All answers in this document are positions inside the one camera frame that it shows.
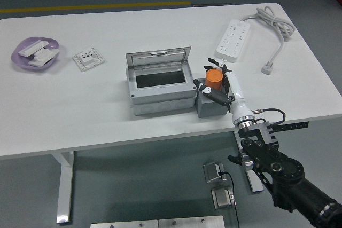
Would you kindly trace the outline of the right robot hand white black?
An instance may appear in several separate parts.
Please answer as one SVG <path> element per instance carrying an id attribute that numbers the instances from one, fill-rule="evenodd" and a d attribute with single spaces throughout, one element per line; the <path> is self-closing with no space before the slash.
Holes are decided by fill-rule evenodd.
<path id="1" fill-rule="evenodd" d="M 229 112 L 236 127 L 243 123 L 254 123 L 254 114 L 246 105 L 236 74 L 218 60 L 209 58 L 208 61 L 215 66 L 205 66 L 205 78 L 193 80 L 197 89 L 195 107 L 198 117 Z"/>

